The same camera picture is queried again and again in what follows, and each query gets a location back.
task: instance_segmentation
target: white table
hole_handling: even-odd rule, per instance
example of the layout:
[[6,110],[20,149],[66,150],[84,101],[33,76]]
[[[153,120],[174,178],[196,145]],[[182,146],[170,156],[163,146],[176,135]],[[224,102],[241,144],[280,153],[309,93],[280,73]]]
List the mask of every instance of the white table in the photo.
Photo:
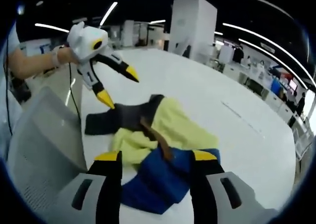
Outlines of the white table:
[[[140,83],[97,64],[95,72],[115,103],[136,105],[157,93],[176,98],[193,121],[219,138],[224,170],[234,172],[249,184],[265,208],[279,209],[285,203],[295,174],[293,134],[268,105],[238,82],[187,58],[156,49],[119,52],[124,61],[135,67]],[[109,150],[112,135],[84,135],[85,118],[89,113],[106,110],[93,92],[83,86],[81,129],[88,168],[95,156]],[[134,175],[125,171],[123,183]],[[121,205],[121,223],[140,219],[148,223],[192,224],[191,197],[187,194],[180,204],[173,205],[163,215]]]

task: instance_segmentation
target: desk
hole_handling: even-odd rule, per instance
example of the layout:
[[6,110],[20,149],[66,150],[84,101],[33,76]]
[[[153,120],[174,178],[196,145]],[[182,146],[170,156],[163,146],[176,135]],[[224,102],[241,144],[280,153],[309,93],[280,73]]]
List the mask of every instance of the desk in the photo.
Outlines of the desk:
[[[234,172],[249,184],[265,208],[279,209],[285,203],[295,174],[293,134],[268,105],[238,82],[187,58],[157,49],[119,53],[135,67],[140,83],[97,64],[95,72],[114,102],[140,104],[148,101],[151,94],[158,93],[177,99],[190,119],[219,138],[224,170]],[[93,92],[83,86],[82,142],[88,168],[95,156],[109,150],[112,135],[84,135],[85,118],[88,113],[106,110],[108,108],[95,98]],[[123,183],[133,175],[124,171]],[[161,221],[166,215],[173,216],[177,223],[193,223],[190,203],[190,195],[187,195],[180,204],[172,206],[175,210],[170,208],[164,215],[154,215],[148,223]],[[145,214],[149,217],[147,213],[133,211],[138,218]],[[120,220],[130,212],[131,209],[121,205]]]

